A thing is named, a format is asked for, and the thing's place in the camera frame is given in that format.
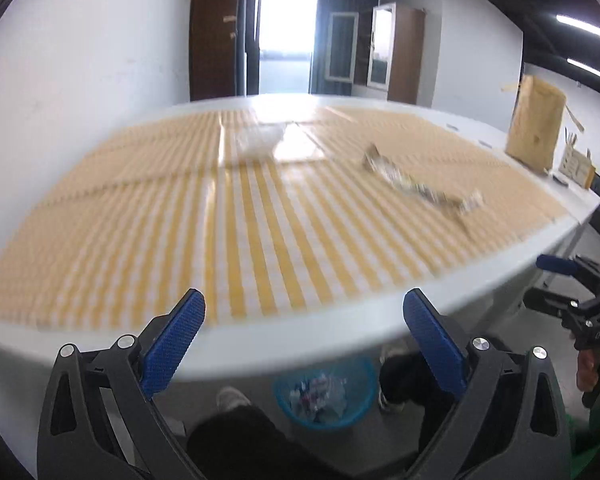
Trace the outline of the person's right hand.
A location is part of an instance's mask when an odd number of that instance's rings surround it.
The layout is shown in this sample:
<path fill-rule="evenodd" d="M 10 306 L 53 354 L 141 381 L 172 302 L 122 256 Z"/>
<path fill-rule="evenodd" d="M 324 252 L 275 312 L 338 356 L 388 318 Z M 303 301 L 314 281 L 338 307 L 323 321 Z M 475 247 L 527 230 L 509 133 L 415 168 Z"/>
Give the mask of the person's right hand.
<path fill-rule="evenodd" d="M 576 382 L 581 392 L 591 392 L 595 388 L 598 383 L 599 365 L 600 352 L 588 349 L 578 353 Z"/>

